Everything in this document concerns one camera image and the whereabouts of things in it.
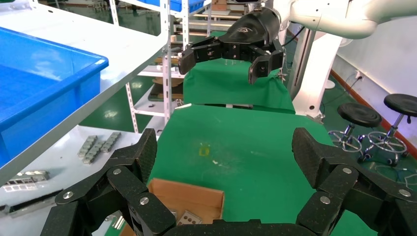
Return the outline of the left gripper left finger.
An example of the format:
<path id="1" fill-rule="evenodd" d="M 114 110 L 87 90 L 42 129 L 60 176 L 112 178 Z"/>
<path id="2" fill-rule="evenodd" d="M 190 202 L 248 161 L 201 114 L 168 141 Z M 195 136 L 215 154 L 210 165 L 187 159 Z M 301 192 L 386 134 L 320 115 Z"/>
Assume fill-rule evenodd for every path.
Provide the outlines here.
<path id="1" fill-rule="evenodd" d="M 139 141 L 113 152 L 96 173 L 55 197 L 42 236 L 90 236 L 112 213 L 121 213 L 138 236 L 162 236 L 174 215 L 146 186 L 155 163 L 157 139 L 145 129 Z"/>

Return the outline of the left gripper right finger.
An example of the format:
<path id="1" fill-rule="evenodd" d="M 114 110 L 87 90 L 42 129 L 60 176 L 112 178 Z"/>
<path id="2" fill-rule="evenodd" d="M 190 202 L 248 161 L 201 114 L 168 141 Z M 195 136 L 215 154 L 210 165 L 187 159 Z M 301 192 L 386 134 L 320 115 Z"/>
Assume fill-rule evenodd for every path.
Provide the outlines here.
<path id="1" fill-rule="evenodd" d="M 345 211 L 356 214 L 380 236 L 417 233 L 417 195 L 401 184 L 359 165 L 339 147 L 317 142 L 296 128 L 292 151 L 315 193 L 296 223 L 313 235 L 328 236 Z"/>

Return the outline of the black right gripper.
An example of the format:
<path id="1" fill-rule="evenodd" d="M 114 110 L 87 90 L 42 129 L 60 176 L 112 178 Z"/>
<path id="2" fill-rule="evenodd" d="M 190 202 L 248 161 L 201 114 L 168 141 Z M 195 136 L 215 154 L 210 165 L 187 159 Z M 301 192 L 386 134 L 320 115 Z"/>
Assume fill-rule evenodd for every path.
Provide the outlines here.
<path id="1" fill-rule="evenodd" d="M 279 13 L 269 8 L 252 11 L 238 19 L 227 32 L 188 44 L 178 61 L 179 73 L 185 75 L 197 63 L 214 59 L 250 61 L 248 82 L 282 68 L 284 50 L 277 39 L 281 27 Z"/>

